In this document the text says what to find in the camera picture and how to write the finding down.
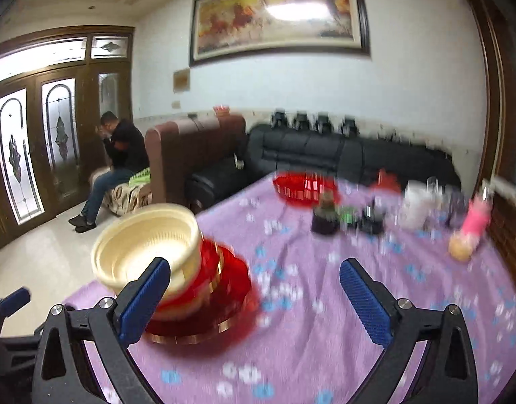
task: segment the pink bottle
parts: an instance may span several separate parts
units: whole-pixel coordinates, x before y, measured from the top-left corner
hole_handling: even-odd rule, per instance
[[[490,224],[493,191],[487,187],[469,203],[467,216],[459,231],[451,236],[449,253],[458,261],[468,261],[477,249],[484,231]]]

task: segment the blue jeans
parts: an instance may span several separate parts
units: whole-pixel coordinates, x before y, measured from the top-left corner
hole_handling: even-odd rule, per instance
[[[80,212],[89,224],[95,223],[105,193],[122,183],[129,182],[134,173],[127,168],[116,168],[98,177],[92,185],[86,205]]]

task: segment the transom window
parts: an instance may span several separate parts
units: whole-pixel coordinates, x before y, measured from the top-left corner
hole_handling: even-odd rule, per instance
[[[0,56],[0,81],[22,72],[55,63],[81,61],[86,55],[86,38],[51,41]]]
[[[28,45],[0,55],[0,82],[23,72],[34,71],[62,62],[91,59],[127,58],[127,36],[93,36],[87,51],[87,37],[59,39]]]

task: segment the man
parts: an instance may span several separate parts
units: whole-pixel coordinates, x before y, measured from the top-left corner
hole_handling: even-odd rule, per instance
[[[96,132],[103,139],[112,168],[95,180],[81,213],[69,219],[80,234],[96,227],[97,213],[107,191],[128,182],[131,176],[150,166],[144,137],[131,122],[118,120],[109,111],[101,116],[101,129],[97,128]]]

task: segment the brown sofa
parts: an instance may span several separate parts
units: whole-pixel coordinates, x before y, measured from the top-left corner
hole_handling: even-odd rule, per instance
[[[189,206],[185,181],[189,176],[233,154],[245,138],[241,115],[175,120],[146,132],[151,167],[152,203]]]

